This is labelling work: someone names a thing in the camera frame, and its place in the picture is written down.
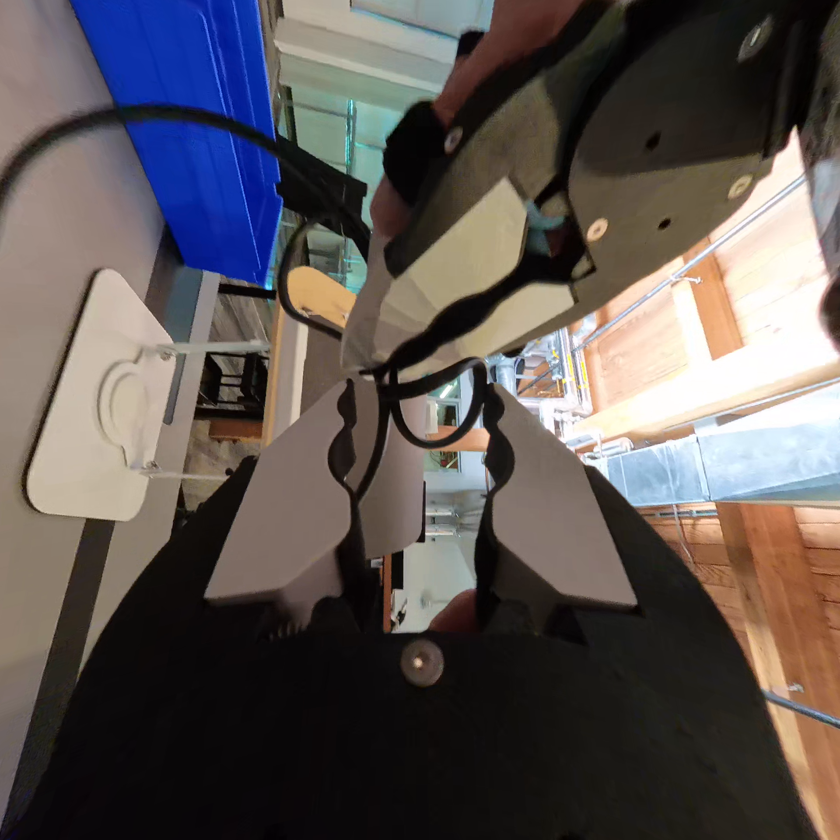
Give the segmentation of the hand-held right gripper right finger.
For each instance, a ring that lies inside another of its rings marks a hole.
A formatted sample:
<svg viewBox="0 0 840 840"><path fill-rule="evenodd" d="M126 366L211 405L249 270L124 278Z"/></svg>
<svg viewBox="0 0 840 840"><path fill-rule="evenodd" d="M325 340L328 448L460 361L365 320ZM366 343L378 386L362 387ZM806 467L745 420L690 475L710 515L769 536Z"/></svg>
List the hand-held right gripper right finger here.
<svg viewBox="0 0 840 840"><path fill-rule="evenodd" d="M483 420L491 488L477 534L479 602L637 608L582 462L497 385Z"/></svg>

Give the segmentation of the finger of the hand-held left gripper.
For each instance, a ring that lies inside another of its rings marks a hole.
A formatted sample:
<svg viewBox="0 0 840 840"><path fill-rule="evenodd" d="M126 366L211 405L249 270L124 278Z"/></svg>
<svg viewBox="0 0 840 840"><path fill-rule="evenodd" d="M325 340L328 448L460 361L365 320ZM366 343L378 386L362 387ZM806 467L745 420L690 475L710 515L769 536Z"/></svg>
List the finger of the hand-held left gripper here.
<svg viewBox="0 0 840 840"><path fill-rule="evenodd" d="M401 277L392 285L392 369L426 376L520 346L575 303L567 282L521 284L508 277L487 285L468 276Z"/></svg>
<svg viewBox="0 0 840 840"><path fill-rule="evenodd" d="M384 241L374 239L373 266L342 339L342 367L365 371L386 362L456 303L487 291L517 267L528 212L508 178L495 184L410 266L391 274Z"/></svg>

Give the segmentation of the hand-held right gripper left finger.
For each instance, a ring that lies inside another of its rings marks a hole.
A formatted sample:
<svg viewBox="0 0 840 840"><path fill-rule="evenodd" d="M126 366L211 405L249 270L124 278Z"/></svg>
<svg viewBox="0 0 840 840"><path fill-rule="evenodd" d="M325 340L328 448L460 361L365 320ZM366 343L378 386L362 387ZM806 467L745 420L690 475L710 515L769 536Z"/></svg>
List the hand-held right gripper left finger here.
<svg viewBox="0 0 840 840"><path fill-rule="evenodd" d="M232 605L369 601L354 467L351 381L334 386L264 448L227 534L206 599Z"/></svg>

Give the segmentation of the black wood-rimmed board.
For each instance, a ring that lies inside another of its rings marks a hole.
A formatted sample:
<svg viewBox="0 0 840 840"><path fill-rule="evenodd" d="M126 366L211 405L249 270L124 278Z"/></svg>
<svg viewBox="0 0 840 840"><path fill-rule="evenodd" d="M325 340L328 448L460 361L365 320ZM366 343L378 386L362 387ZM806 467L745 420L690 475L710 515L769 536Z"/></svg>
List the black wood-rimmed board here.
<svg viewBox="0 0 840 840"><path fill-rule="evenodd" d="M355 303L354 293L311 267L290 272L289 297L300 313L338 329L344 328ZM272 330L262 447L299 419L308 332L314 328L295 322L277 307ZM349 478L350 486L361 492L361 478L374 454L377 401L375 387L369 382L357 381L355 394L353 445L357 461ZM364 546L371 558L383 558L380 626L385 633L391 631L394 555L419 540L425 524L425 451L407 442L391 419L387 423L382 461L366 494L359 496Z"/></svg>

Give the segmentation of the black office chair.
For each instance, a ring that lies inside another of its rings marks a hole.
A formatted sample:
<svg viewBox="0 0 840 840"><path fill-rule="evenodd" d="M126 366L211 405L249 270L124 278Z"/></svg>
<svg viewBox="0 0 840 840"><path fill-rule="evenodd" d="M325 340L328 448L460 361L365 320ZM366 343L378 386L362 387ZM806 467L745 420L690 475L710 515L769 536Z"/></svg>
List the black office chair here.
<svg viewBox="0 0 840 840"><path fill-rule="evenodd" d="M368 185L281 136L276 143L280 153L276 192L284 207L350 239L366 258L371 232L362 209Z"/></svg>

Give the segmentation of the white rounded pad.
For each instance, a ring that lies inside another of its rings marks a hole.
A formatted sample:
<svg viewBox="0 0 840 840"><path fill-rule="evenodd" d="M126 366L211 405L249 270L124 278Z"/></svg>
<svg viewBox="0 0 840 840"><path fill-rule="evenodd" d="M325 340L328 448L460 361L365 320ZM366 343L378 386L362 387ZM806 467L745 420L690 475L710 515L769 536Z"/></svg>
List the white rounded pad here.
<svg viewBox="0 0 840 840"><path fill-rule="evenodd" d="M152 480L222 482L159 466L156 451L178 359L265 354L270 343L175 342L118 271L92 278L29 460L39 512L126 522Z"/></svg>

